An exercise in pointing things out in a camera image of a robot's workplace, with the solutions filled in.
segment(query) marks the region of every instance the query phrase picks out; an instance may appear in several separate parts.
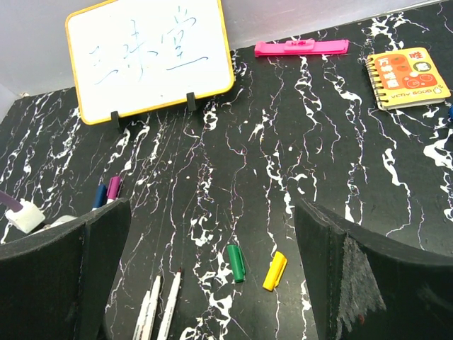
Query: green cap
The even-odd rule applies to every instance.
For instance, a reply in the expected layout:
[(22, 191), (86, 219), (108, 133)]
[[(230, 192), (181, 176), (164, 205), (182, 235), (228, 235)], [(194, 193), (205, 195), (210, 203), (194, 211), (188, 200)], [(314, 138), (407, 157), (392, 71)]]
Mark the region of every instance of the green cap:
[(243, 264), (242, 251), (238, 246), (229, 245), (227, 247), (229, 262), (233, 269), (234, 282), (242, 282), (246, 274), (246, 267)]

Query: yellow marker cap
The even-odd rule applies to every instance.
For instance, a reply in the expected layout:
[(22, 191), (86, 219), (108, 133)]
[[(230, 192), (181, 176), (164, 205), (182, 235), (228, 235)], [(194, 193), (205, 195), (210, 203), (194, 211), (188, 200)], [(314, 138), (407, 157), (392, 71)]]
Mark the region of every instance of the yellow marker cap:
[(270, 265), (268, 274), (266, 279), (263, 283), (263, 288), (272, 292), (275, 287), (278, 286), (280, 283), (280, 279), (282, 278), (283, 271), (285, 271), (286, 264), (288, 260), (286, 259), (285, 255), (280, 253), (279, 251), (275, 252), (274, 259), (272, 264)]

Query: orange notebook cover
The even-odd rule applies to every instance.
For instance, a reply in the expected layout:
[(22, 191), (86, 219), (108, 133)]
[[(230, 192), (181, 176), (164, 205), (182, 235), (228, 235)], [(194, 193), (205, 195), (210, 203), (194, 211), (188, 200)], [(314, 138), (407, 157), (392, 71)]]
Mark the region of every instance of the orange notebook cover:
[(450, 97), (425, 48), (369, 55), (367, 68), (381, 110), (441, 103)]

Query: blue marker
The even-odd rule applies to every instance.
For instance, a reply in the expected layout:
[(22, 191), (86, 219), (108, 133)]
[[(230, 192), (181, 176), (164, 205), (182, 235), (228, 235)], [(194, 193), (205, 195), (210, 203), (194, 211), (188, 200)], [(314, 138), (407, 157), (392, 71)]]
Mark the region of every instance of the blue marker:
[(93, 210), (96, 210), (104, 205), (105, 195), (107, 194), (107, 187), (103, 184), (99, 184), (98, 190), (96, 191), (96, 197), (93, 203)]

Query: tabletop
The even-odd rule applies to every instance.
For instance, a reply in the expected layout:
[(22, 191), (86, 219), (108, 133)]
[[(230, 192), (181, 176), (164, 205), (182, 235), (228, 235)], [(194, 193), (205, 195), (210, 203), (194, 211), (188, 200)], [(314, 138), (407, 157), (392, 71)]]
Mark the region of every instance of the tabletop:
[[(346, 55), (234, 50), (229, 93), (198, 112), (142, 114), (123, 134), (84, 125), (74, 89), (23, 98), (0, 125), (0, 189), (52, 220), (87, 213), (100, 181), (124, 178), (132, 225), (106, 307), (114, 339), (131, 339), (156, 275), (159, 327), (180, 267), (171, 339), (317, 339), (294, 233), (298, 198), (453, 253), (450, 104), (380, 111), (365, 71), (369, 54), (426, 47), (452, 88), (452, 13), (448, 1), (293, 37), (349, 39)], [(22, 237), (5, 217), (0, 227), (2, 244)], [(229, 244), (243, 251), (243, 283)], [(277, 250), (288, 265), (270, 293), (262, 284)]]

